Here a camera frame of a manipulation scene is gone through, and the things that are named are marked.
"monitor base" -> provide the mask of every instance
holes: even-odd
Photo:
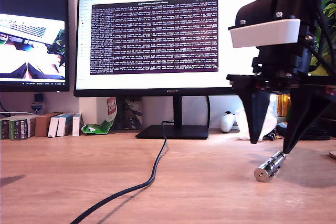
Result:
[[[168,139],[207,139],[209,136],[206,125],[182,125],[176,129],[173,125],[165,125],[164,133]],[[163,139],[161,125],[151,125],[136,135],[141,139]]]

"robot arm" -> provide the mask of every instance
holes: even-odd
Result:
[[[236,25],[230,27],[234,47],[256,46],[253,76],[228,75],[241,98],[248,121],[251,143],[256,144],[265,120],[270,93],[289,93],[292,112],[283,153],[288,154],[307,128],[336,102],[335,58],[325,29],[322,0],[256,0],[242,7]],[[326,39],[332,64],[315,51],[317,26],[321,27],[321,45]],[[310,76],[314,55],[329,77]]]

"silver metal object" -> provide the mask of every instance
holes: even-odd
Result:
[[[271,180],[279,171],[280,165],[285,161],[285,153],[278,151],[268,161],[264,162],[257,169],[254,170],[255,178],[260,182],[267,182]]]
[[[305,37],[305,39],[306,39],[306,41],[308,41],[308,42],[312,42],[313,41],[313,36],[311,36],[311,35],[307,35],[306,37]]]

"cable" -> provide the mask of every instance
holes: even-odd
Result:
[[[323,34],[324,34],[324,36],[327,39],[328,47],[329,47],[329,50],[330,50],[332,68],[335,69],[335,53],[334,53],[334,48],[333,48],[330,36],[328,35],[328,32],[327,32],[326,19],[325,19],[325,15],[323,14],[321,6],[316,7],[316,13],[318,14],[318,16],[320,16],[320,20],[317,20],[317,22],[318,22],[318,24],[319,24],[319,26],[321,28],[321,32],[323,32],[323,33],[321,33],[321,39],[323,38]]]
[[[25,115],[36,115],[34,113],[30,112],[23,112],[23,111],[6,111],[6,112],[0,112],[0,114],[5,114],[5,113],[12,113],[12,114],[25,114]]]
[[[302,38],[299,38],[298,41],[303,44],[310,51],[310,53],[321,62],[321,64],[325,67],[327,71],[329,71],[334,77],[336,77],[336,71],[323,58],[319,56],[319,54],[309,45],[308,42],[306,42]]]
[[[165,136],[165,133],[164,133],[164,125],[163,125],[163,123],[171,123],[171,122],[169,122],[169,121],[163,121],[163,122],[161,122],[164,143],[163,143],[162,148],[161,148],[161,150],[160,150],[159,154],[157,155],[156,160],[154,162],[154,166],[153,166],[151,177],[145,183],[142,183],[142,184],[139,184],[137,186],[133,186],[133,187],[130,187],[128,189],[122,190],[122,191],[120,191],[120,192],[118,192],[116,194],[113,194],[113,195],[111,195],[111,196],[103,199],[102,201],[98,202],[97,204],[95,204],[94,206],[90,207],[88,210],[86,210],[85,212],[83,212],[80,216],[78,216],[75,220],[73,220],[71,222],[71,224],[78,224],[78,223],[80,223],[82,220],[84,220],[91,213],[93,213],[94,211],[96,211],[98,208],[102,207],[106,203],[110,202],[111,200],[114,200],[115,198],[118,198],[118,197],[120,197],[120,196],[122,196],[124,194],[128,194],[128,193],[130,193],[132,191],[135,191],[135,190],[141,189],[143,187],[146,187],[146,186],[150,185],[154,181],[155,174],[156,174],[156,168],[158,167],[158,163],[159,163],[160,158],[162,156],[163,150],[165,149],[166,144],[167,144],[167,137]]]
[[[5,112],[8,112],[8,110],[6,110],[3,106],[2,106],[2,104],[1,104],[1,102],[0,102],[0,107],[5,111]],[[3,115],[4,116],[6,116],[6,117],[9,117],[9,116],[12,116],[10,113],[3,113]]]
[[[324,21],[321,21],[321,18],[323,19],[324,15],[320,14],[318,8],[316,8],[316,7],[312,8],[312,6],[311,6],[311,4],[308,0],[304,0],[304,1],[305,1],[306,5],[309,7],[310,10],[315,9],[315,12],[311,11],[311,13],[312,13],[312,15],[314,16],[314,19],[317,21],[318,25],[321,28],[321,34],[323,33],[323,35],[325,36],[325,38],[327,40],[328,47],[329,47],[329,50],[330,50],[330,55],[331,55],[331,63],[332,63],[333,68],[335,68],[335,54],[334,54],[334,50],[333,50],[332,41],[331,41],[331,39],[329,37],[329,34],[326,30]]]
[[[208,126],[208,128],[210,127],[210,98],[209,96],[207,95],[206,96],[206,103],[207,103],[207,107],[208,107],[208,120],[207,120],[207,123],[206,125]]]

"wooden desk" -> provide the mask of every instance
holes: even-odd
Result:
[[[1,221],[70,223],[107,196],[149,178],[163,140],[135,133],[1,141]],[[169,140],[156,180],[82,223],[335,223],[336,141],[299,142],[271,183],[254,169],[282,140],[235,133]]]

